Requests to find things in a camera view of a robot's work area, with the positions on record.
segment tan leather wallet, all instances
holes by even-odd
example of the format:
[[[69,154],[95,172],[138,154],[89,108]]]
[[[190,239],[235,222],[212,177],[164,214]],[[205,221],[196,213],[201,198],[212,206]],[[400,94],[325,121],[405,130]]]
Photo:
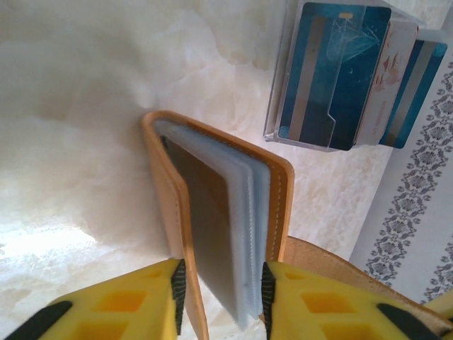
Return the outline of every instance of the tan leather wallet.
[[[228,195],[236,189],[240,191],[241,183],[245,182],[236,183],[237,188],[233,190],[231,187],[235,183],[230,186],[218,174],[228,168],[229,163],[219,165],[217,161],[210,168],[200,161],[203,155],[198,155],[197,152],[204,151],[200,146],[192,145],[191,153],[188,145],[178,138],[184,134],[190,136],[191,132],[188,130],[195,131],[265,165],[270,181],[264,240],[266,261],[283,259],[292,205],[294,170],[288,161],[275,154],[174,112],[148,113],[142,124],[171,256],[184,258],[187,267],[185,307],[197,337],[208,339],[197,273],[230,314],[237,317],[234,315],[237,306],[227,306],[231,302],[231,294],[224,288],[235,284],[231,282],[236,279],[231,277],[234,268],[230,268],[230,262],[237,260],[236,252],[239,252],[231,253],[232,243],[237,241],[234,239],[236,233],[232,233],[233,239],[228,240],[234,222],[229,220],[232,218],[229,209],[232,210],[235,203],[228,203]],[[215,166],[219,166],[217,171],[213,170]],[[234,182],[236,177],[232,176],[230,181]],[[236,197],[241,199],[240,193],[236,193]]]
[[[227,179],[225,174],[231,171],[228,169],[237,167],[237,164],[230,166],[230,163],[234,163],[234,157],[229,160],[228,157],[217,155],[216,158],[216,153],[224,152],[219,144],[235,150],[239,156],[243,154],[255,159],[268,169],[268,211],[266,221],[262,223],[267,225],[263,245],[265,253],[262,254],[266,261],[284,261],[357,288],[396,299],[436,334],[441,335],[452,330],[452,324],[444,317],[398,294],[347,261],[313,244],[287,236],[294,185],[294,170],[288,161],[174,112],[148,113],[142,124],[171,256],[184,258],[186,262],[185,307],[199,339],[209,339],[209,334],[198,273],[233,318],[236,321],[240,319],[234,314],[238,305],[231,305],[234,300],[234,280],[237,280],[237,277],[234,277],[237,272],[232,268],[232,263],[240,262],[235,254],[237,249],[232,250],[235,249],[234,242],[238,243],[238,240],[234,239],[235,232],[232,232],[234,221],[231,220],[231,211],[238,208],[235,202],[231,201],[231,197],[229,201],[229,196],[236,193],[234,200],[241,200],[241,187],[246,186],[246,182],[239,181],[236,187],[234,182],[250,173],[238,172]],[[216,143],[218,149],[209,154],[209,148],[212,147],[210,144]],[[208,154],[207,158],[214,160],[210,166],[203,162],[204,153]],[[256,240],[259,239],[258,234],[259,232],[255,235]]]

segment black rubber strip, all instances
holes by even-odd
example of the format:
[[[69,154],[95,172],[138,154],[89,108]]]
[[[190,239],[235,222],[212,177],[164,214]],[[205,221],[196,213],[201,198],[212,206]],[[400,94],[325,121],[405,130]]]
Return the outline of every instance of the black rubber strip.
[[[267,339],[270,340],[272,331],[272,304],[275,297],[275,277],[270,271],[269,265],[263,264],[263,276],[261,279],[261,299],[263,300],[264,325]]]
[[[185,299],[185,262],[181,260],[171,276],[171,290],[173,299],[176,302],[176,331],[181,334],[181,324],[183,323],[183,310]]]
[[[38,340],[71,307],[71,301],[61,301],[44,307],[20,325],[5,340]]]
[[[441,340],[411,313],[386,303],[379,303],[377,308],[408,337],[408,340]]]

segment white marble surface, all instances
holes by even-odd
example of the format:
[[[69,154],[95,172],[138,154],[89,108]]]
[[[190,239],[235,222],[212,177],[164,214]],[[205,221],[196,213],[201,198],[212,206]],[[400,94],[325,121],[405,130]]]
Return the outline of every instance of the white marble surface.
[[[394,0],[433,25],[449,1]],[[58,295],[168,256],[139,129],[158,108],[290,160],[290,234],[349,257],[391,150],[264,143],[284,5],[0,0],[0,338]],[[212,339],[263,339],[203,295]]]

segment tan leather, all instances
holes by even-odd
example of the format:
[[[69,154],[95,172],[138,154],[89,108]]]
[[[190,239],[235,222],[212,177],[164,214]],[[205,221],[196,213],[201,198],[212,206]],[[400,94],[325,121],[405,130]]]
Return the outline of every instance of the tan leather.
[[[398,300],[439,336],[453,329],[453,324],[440,314],[409,300],[363,273],[351,263],[311,243],[288,237],[283,261],[348,285]]]
[[[190,202],[188,187],[169,159],[159,136],[153,129],[156,119],[165,118],[187,125],[224,144],[267,164],[270,170],[270,205],[266,260],[283,260],[292,205],[294,170],[283,158],[260,147],[228,135],[209,125],[170,111],[148,113],[142,120],[154,183],[159,196],[162,217],[171,256],[183,257],[187,268],[187,292],[185,307],[190,322],[199,339],[209,339],[207,322],[197,277],[192,230],[190,226]]]

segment gray floral pattern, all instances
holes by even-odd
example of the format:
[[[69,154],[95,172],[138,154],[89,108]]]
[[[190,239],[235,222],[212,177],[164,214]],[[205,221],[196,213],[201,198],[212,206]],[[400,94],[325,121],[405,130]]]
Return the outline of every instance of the gray floral pattern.
[[[448,67],[453,69],[453,62]],[[453,150],[453,71],[444,74],[441,84],[366,263],[365,272],[390,287]],[[453,243],[447,251],[449,257],[441,259],[446,264],[437,267],[433,287],[425,293],[429,300],[453,287]]]
[[[427,300],[422,303],[431,301],[453,288],[453,242],[448,242],[445,251],[447,255],[440,259],[441,265],[437,266],[434,271],[435,278],[430,280],[431,286],[426,288],[424,293]]]

